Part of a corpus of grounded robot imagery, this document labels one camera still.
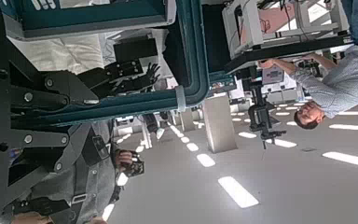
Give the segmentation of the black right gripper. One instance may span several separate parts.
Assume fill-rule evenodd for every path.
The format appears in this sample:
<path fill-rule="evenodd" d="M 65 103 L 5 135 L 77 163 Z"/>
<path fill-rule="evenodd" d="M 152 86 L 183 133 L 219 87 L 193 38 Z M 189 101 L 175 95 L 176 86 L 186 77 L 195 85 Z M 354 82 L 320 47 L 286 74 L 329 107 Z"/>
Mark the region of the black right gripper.
<path fill-rule="evenodd" d="M 157 63 L 150 63 L 144 75 L 143 67 L 139 60 L 127 62 L 114 62 L 108 64 L 104 70 L 110 77 L 113 87 L 112 94 L 124 94 L 129 92 L 147 91 L 158 81 L 158 70 L 160 66 Z"/>

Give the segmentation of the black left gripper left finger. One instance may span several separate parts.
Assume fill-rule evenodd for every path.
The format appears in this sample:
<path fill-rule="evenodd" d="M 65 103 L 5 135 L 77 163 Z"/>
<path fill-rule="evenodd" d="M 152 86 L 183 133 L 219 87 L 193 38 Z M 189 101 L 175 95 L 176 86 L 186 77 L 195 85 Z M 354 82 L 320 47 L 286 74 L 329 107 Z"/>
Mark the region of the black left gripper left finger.
<path fill-rule="evenodd" d="M 62 150 L 61 156 L 48 165 L 38 163 L 35 168 L 8 181 L 7 198 L 15 200 L 49 174 L 58 174 L 75 164 L 81 155 L 90 124 L 75 125 L 68 133 L 37 132 L 29 130 L 11 130 L 15 135 L 9 144 L 13 148 L 46 149 L 48 153 Z"/>

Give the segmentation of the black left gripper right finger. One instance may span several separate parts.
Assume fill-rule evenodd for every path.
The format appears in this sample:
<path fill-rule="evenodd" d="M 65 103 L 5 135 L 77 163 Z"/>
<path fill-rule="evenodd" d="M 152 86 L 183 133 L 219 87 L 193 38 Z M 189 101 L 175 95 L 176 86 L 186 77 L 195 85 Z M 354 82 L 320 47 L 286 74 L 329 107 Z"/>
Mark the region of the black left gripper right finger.
<path fill-rule="evenodd" d="M 68 108 L 89 108 L 101 102 L 92 90 L 100 68 L 75 74 L 68 70 L 38 71 L 32 65 L 20 69 L 9 64 L 13 116 L 54 114 Z"/>

